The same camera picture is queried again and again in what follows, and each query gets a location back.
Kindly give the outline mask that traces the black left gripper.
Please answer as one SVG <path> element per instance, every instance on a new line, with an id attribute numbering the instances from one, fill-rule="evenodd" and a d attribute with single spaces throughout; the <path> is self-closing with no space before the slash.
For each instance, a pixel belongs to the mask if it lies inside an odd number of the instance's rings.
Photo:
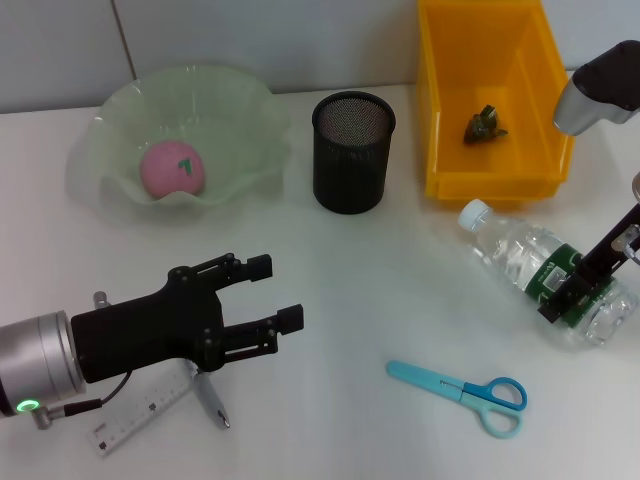
<path id="1" fill-rule="evenodd" d="M 223 366 L 224 358 L 277 353 L 279 334 L 304 328 L 301 304 L 223 330 L 221 303 L 214 293 L 272 275 L 268 254 L 242 262 L 227 253 L 192 268 L 172 269 L 166 284 L 153 294 L 73 316 L 72 335 L 84 379 L 95 383 L 174 358 L 212 372 Z"/>

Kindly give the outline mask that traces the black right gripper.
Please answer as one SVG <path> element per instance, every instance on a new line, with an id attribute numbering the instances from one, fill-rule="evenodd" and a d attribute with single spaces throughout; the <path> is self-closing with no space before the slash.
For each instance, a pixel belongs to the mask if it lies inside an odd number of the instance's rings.
<path id="1" fill-rule="evenodd" d="M 612 274 L 639 251 L 639 209 L 636 204 L 577 264 L 538 312 L 554 323 L 579 301 L 608 282 Z"/>

